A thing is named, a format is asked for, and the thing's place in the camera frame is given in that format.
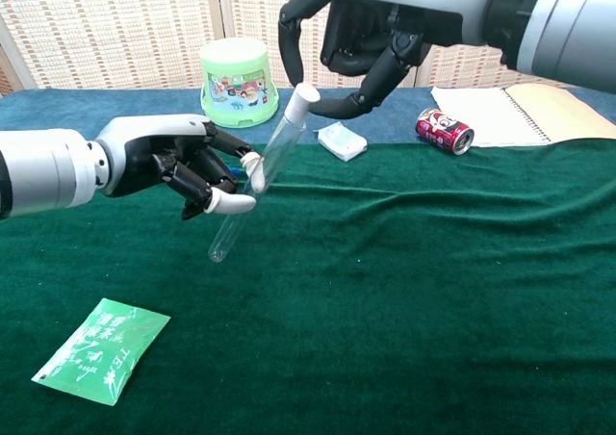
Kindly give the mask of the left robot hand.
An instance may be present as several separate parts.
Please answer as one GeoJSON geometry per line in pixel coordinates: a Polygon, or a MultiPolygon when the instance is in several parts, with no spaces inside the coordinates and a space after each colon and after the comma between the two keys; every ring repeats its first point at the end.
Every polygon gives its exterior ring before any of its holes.
{"type": "Polygon", "coordinates": [[[183,220],[249,212],[266,187],[262,156],[206,115],[119,116],[95,142],[109,168],[103,194],[122,197],[165,184],[185,198],[183,220]]]}

